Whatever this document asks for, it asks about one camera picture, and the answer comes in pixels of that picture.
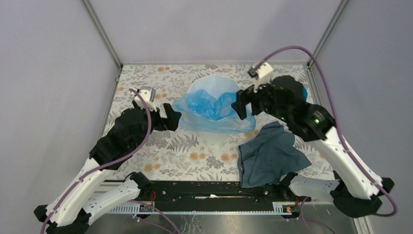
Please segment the blue plastic trash bag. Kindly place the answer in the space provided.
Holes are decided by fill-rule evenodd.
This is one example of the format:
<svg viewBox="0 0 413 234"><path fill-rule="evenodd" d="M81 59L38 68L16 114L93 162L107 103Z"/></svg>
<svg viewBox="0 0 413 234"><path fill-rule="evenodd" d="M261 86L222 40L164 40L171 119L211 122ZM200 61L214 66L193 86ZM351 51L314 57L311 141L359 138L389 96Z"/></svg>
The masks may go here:
<svg viewBox="0 0 413 234"><path fill-rule="evenodd" d="M256 119L247 110L241 120L231 104L236 101L235 92L224 92L218 98L201 89L176 100L172 108L182 114L179 126L184 130L239 134L255 130Z"/></svg>

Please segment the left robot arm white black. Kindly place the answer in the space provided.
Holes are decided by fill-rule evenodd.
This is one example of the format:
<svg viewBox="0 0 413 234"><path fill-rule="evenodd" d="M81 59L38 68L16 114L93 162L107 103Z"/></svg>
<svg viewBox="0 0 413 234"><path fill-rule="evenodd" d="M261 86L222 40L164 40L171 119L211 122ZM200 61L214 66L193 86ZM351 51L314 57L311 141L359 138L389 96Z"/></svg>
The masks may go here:
<svg viewBox="0 0 413 234"><path fill-rule="evenodd" d="M42 222L42 234L83 234L116 206L153 195L152 182L142 172L134 172L115 189L91 198L110 173L144 146L153 131L178 128L182 114L168 103L164 109L167 116L161 117L159 108L151 110L145 104L134 104L115 119L113 127L91 149L71 185L54 202L35 208L34 214Z"/></svg>

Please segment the white paper trash bin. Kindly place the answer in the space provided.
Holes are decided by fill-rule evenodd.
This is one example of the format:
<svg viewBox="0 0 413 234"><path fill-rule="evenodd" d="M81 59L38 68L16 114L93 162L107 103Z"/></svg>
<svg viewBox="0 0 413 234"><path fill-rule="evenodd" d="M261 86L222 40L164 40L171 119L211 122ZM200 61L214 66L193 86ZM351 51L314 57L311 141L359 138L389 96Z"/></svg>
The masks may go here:
<svg viewBox="0 0 413 234"><path fill-rule="evenodd" d="M188 90L188 94L195 93L201 89L207 91L211 96L218 99L222 93L236 92L240 90L240 87L236 81L231 78L213 74L195 80ZM198 131L198 135L200 139L206 142L206 144L221 144L230 136L230 134L227 133L205 131Z"/></svg>

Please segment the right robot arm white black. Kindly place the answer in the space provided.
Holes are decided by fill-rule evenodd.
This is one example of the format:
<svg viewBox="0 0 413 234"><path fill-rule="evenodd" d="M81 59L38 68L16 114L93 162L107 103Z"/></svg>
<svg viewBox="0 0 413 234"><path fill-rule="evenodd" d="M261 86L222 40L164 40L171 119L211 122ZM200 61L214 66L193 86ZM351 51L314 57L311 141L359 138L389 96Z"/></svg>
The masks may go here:
<svg viewBox="0 0 413 234"><path fill-rule="evenodd" d="M394 182L369 169L339 135L330 113L306 99L300 82L292 76L280 76L239 90L232 108L240 119L246 118L250 104L252 115L263 112L282 120L289 131L314 147L331 165L333 180L288 173L278 183L281 198L291 201L299 196L325 201L352 218L377 215L382 205L380 197L391 191Z"/></svg>

